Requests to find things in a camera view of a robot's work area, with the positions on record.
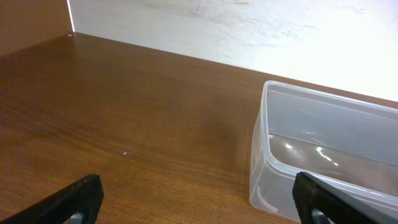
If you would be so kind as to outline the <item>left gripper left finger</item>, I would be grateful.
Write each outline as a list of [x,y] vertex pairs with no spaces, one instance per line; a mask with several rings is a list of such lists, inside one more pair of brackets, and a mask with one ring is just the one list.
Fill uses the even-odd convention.
[[95,223],[104,198],[98,174],[89,174],[1,221],[7,223]]

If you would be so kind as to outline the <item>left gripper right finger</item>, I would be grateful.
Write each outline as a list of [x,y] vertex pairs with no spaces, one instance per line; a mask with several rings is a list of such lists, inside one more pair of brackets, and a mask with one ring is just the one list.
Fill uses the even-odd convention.
[[397,224],[397,219],[360,202],[307,172],[292,189],[300,222],[306,224]]

